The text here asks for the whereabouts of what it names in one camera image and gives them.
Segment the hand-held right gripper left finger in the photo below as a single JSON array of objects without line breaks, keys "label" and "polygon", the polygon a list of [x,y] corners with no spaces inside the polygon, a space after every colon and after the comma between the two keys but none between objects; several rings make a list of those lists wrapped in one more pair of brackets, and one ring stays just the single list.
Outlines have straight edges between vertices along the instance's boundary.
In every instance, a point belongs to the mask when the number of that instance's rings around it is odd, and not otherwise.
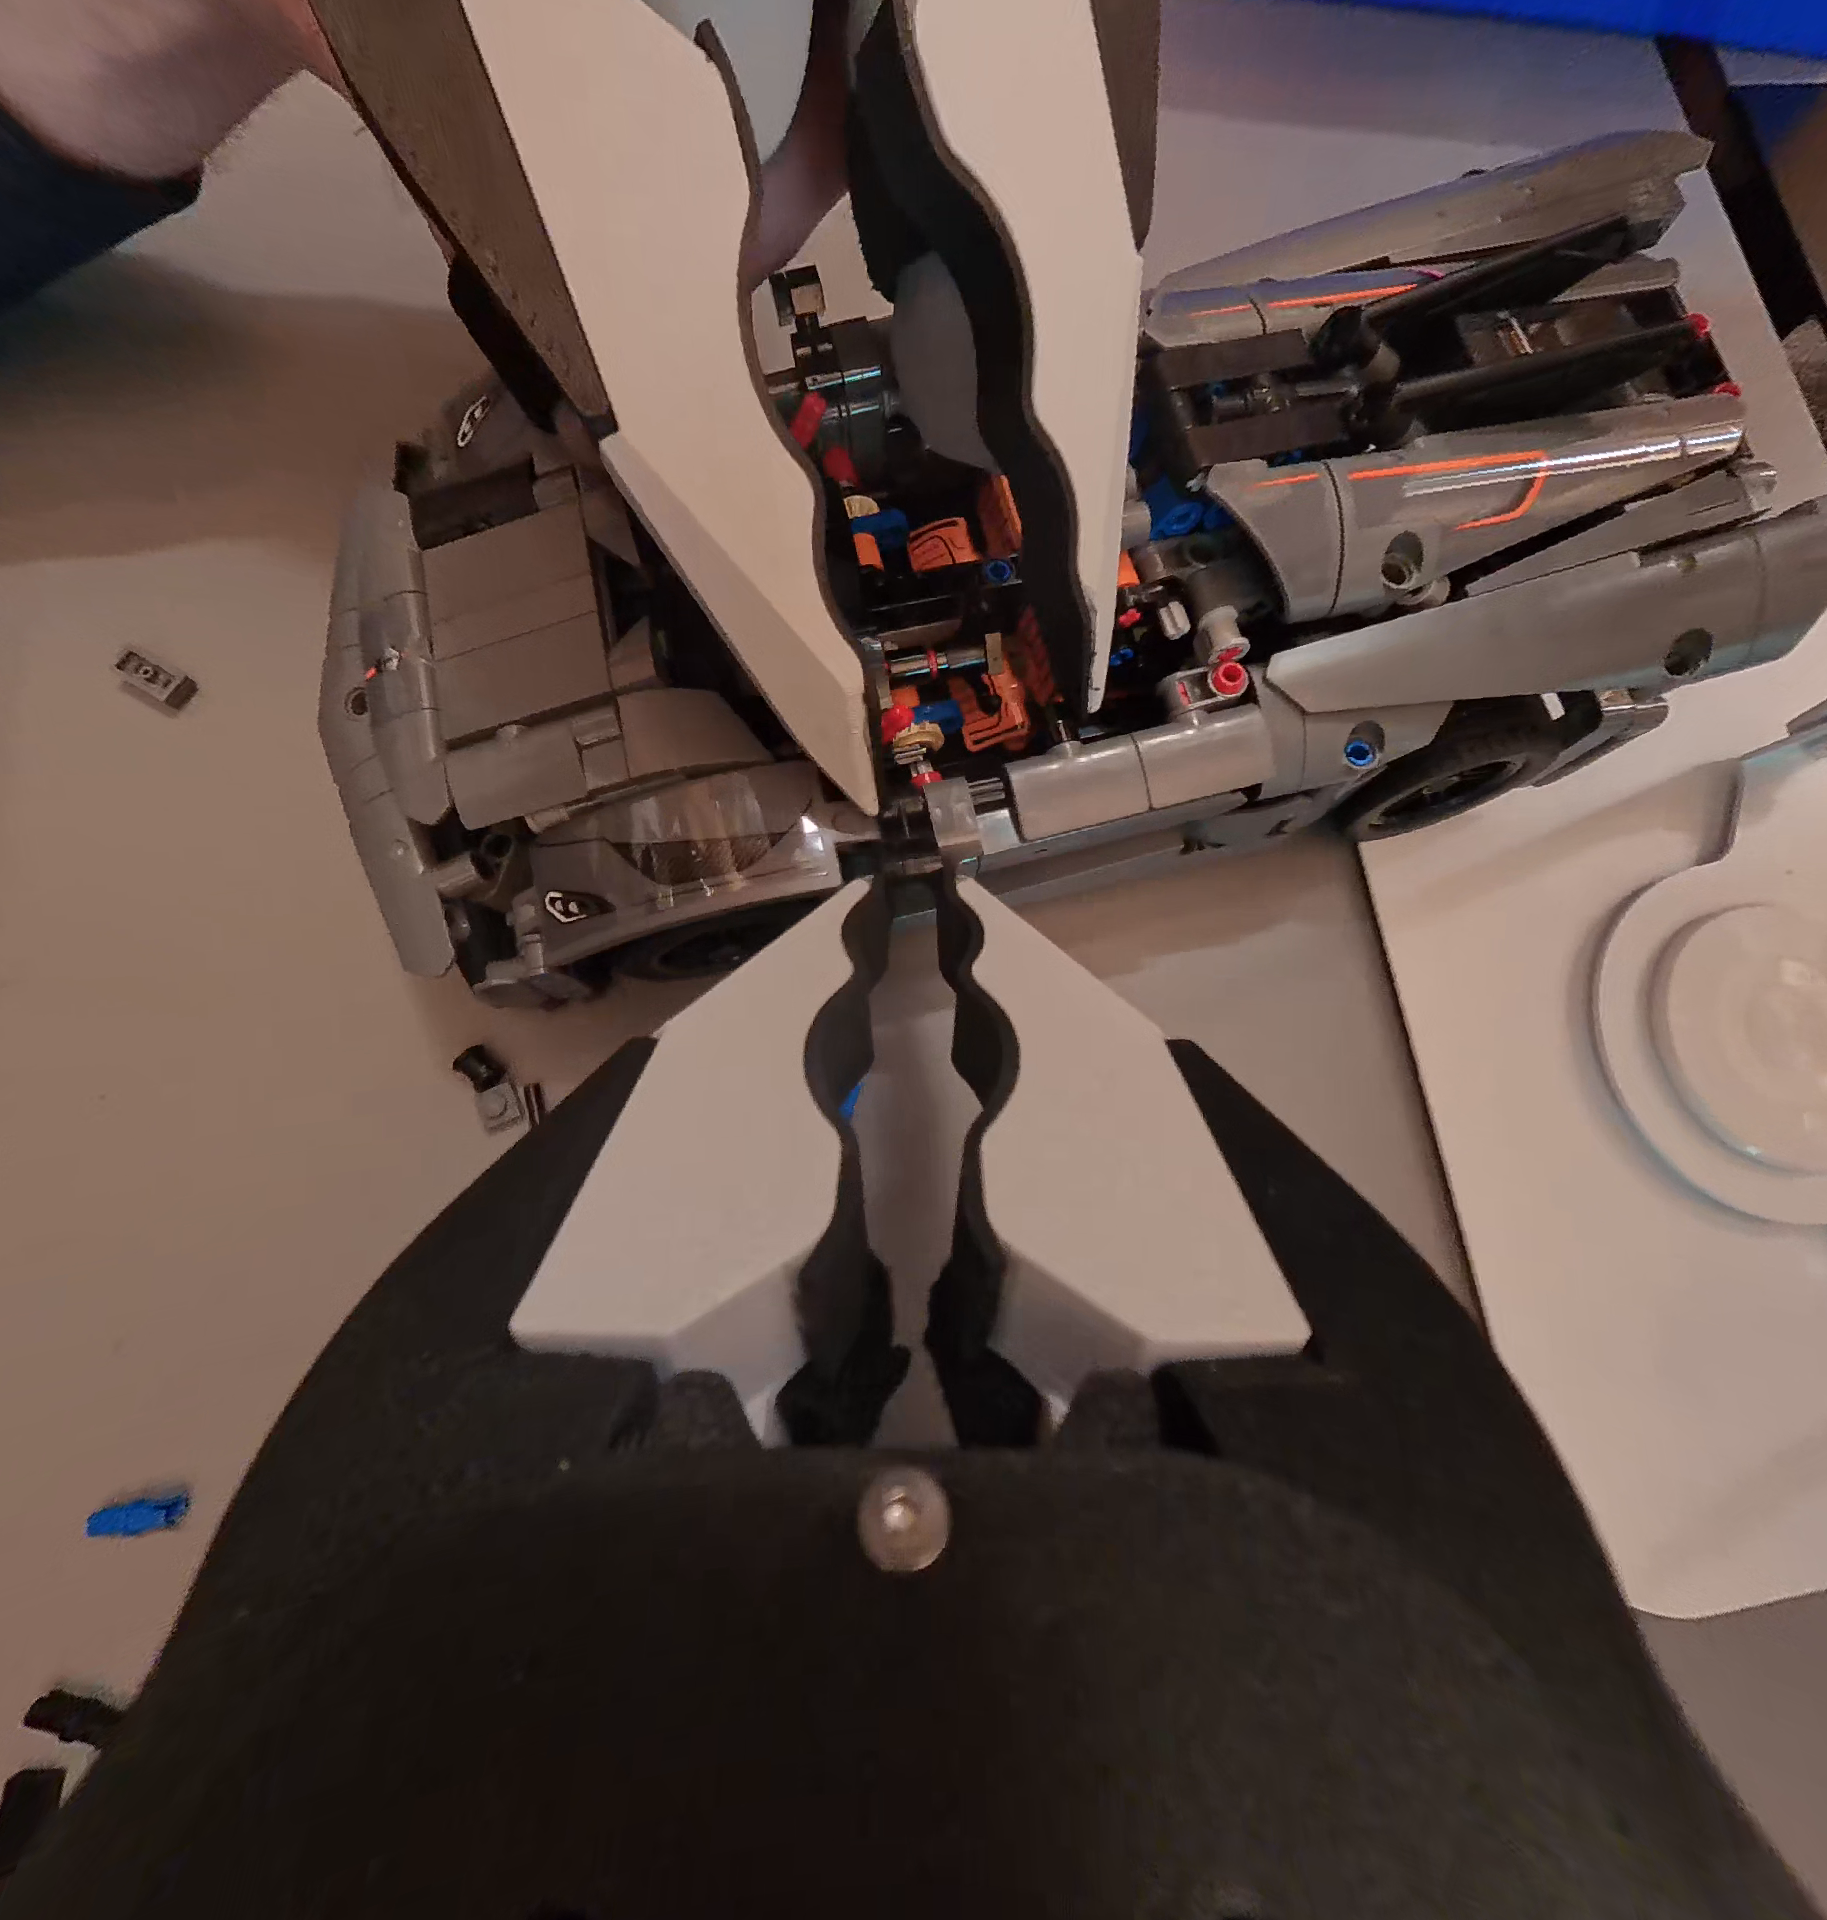
[{"label": "hand-held right gripper left finger", "polygon": [[517,1303],[529,1354],[727,1380],[757,1432],[799,1432],[869,1339],[851,1100],[872,1060],[877,882],[852,882],[654,1037]]}]

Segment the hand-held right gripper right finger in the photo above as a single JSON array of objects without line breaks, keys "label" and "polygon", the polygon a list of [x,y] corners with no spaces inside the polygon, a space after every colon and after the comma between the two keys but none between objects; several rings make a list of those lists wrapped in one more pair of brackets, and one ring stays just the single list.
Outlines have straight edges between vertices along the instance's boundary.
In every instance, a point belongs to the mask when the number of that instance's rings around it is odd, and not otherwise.
[{"label": "hand-held right gripper right finger", "polygon": [[1148,1022],[975,880],[939,884],[951,1066],[976,1098],[935,1372],[956,1432],[1042,1432],[1088,1380],[1311,1339]]}]

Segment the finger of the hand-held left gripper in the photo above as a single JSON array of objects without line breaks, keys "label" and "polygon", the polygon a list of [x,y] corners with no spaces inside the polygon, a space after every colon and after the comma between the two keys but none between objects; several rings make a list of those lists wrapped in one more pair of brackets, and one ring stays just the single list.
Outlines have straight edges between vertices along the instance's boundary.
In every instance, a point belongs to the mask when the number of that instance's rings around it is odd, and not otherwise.
[{"label": "finger of the hand-held left gripper", "polygon": [[1149,25],[1088,2],[852,7],[852,188],[926,445],[997,474],[1054,684],[1108,684],[1149,224]]},{"label": "finger of the hand-held left gripper", "polygon": [[792,740],[877,816],[823,488],[753,346],[757,151],[724,43],[635,2],[465,15],[609,397],[612,478]]}]

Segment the black lego connector piece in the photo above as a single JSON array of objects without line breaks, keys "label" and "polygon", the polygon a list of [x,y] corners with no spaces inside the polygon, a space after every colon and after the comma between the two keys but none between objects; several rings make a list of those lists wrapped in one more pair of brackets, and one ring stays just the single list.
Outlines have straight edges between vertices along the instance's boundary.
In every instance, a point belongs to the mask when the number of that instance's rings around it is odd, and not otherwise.
[{"label": "black lego connector piece", "polygon": [[877,878],[898,910],[930,904],[951,860],[941,847],[926,789],[902,792],[877,816]]}]

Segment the grey lego sports car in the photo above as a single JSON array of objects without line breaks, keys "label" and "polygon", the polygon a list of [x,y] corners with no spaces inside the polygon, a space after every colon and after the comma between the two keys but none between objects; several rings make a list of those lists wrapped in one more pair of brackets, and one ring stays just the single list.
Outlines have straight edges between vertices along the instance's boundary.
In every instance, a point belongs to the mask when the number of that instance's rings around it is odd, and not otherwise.
[{"label": "grey lego sports car", "polygon": [[[1551,785],[1827,610],[1662,239],[1711,167],[1602,136],[1225,253],[1148,298],[1108,684],[1052,678],[1004,478],[926,445],[887,319],[769,286],[827,486],[879,808],[1084,890]],[[404,973],[499,1006],[733,970],[877,868],[612,478],[490,376],[343,522],[318,743]]]}]

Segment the person's left forearm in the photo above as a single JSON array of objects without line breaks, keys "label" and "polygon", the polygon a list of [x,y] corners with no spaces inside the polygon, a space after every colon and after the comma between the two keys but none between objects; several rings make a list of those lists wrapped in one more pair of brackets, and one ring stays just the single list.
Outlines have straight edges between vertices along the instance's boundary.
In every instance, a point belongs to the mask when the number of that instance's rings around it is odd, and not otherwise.
[{"label": "person's left forearm", "polygon": [[299,74],[338,85],[303,2],[0,2],[0,104],[128,179],[187,176]]}]

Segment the white metal stand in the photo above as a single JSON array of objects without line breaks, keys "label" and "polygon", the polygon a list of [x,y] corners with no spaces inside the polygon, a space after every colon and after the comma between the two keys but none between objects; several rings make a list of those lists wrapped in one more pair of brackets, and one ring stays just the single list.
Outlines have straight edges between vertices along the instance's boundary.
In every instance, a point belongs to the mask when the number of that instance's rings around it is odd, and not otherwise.
[{"label": "white metal stand", "polygon": [[1622,1587],[1827,1591],[1827,760],[1367,854],[1502,1359]]}]

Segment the blue plastic bin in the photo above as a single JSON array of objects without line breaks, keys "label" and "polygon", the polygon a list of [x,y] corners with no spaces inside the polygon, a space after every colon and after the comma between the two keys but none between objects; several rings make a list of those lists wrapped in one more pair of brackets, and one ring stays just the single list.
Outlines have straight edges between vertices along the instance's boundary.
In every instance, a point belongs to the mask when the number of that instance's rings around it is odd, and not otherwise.
[{"label": "blue plastic bin", "polygon": [[1647,36],[1827,63],[1827,2],[1587,2],[1572,12]]}]

